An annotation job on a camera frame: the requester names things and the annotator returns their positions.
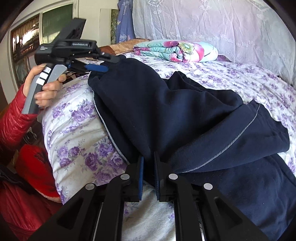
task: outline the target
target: hand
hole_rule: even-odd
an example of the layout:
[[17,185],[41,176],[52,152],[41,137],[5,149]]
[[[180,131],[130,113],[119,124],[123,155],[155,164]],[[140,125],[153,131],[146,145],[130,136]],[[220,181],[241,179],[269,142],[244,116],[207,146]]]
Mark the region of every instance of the hand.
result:
[[[27,97],[30,89],[30,85],[32,83],[33,78],[35,75],[40,74],[41,71],[44,69],[46,64],[40,64],[34,66],[31,71],[29,72],[23,87],[23,94]],[[62,74],[58,80],[45,84],[42,89],[43,91],[35,94],[34,98],[36,100],[36,104],[39,105],[41,108],[46,108],[50,105],[51,100],[56,97],[57,91],[62,88],[62,82],[66,80],[66,75]]]

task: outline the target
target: navy blue pants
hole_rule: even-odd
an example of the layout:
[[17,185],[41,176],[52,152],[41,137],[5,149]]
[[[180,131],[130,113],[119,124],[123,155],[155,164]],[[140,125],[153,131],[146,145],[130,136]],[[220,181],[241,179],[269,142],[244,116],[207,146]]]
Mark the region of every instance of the navy blue pants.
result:
[[163,80],[135,59],[92,72],[100,118],[131,163],[153,152],[194,184],[212,183],[270,238],[296,214],[296,180],[277,155],[289,149],[287,129],[263,105],[243,104],[231,90],[211,90],[175,72]]

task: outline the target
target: brand logo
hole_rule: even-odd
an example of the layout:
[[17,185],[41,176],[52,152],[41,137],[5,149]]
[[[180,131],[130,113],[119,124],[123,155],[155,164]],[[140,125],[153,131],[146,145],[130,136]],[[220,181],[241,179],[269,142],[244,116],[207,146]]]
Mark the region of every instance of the brand logo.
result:
[[89,45],[86,43],[72,43],[72,46],[83,46],[83,47],[88,47]]

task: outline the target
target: handle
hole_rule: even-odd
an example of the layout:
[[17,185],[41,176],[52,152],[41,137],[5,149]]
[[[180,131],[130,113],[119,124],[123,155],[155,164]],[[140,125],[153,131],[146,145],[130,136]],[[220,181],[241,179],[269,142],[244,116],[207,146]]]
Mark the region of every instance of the handle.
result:
[[39,106],[35,103],[34,95],[42,91],[42,87],[46,83],[53,82],[57,80],[61,74],[67,71],[67,67],[62,64],[46,64],[42,72],[36,75],[31,83],[29,93],[27,95],[22,114],[38,114]]

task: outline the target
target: floral blanket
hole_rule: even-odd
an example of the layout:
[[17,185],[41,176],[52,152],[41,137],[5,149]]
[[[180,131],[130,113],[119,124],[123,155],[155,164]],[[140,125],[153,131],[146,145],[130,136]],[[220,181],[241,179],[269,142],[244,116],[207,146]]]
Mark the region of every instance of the floral blanket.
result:
[[218,50],[204,42],[152,40],[134,46],[134,54],[158,57],[172,62],[205,62],[217,59]]
[[[252,64],[174,63],[132,53],[126,56],[151,66],[162,78],[181,71],[206,88],[232,89],[244,102],[254,99],[263,104],[288,129],[290,149],[279,155],[296,175],[296,90],[293,87]],[[63,203],[87,183],[108,183],[124,173],[127,165],[97,117],[87,79],[88,75],[65,84],[53,105],[43,113],[44,143]],[[148,184],[144,184],[140,203],[125,203],[122,240],[176,240],[173,207],[159,203],[155,190]]]

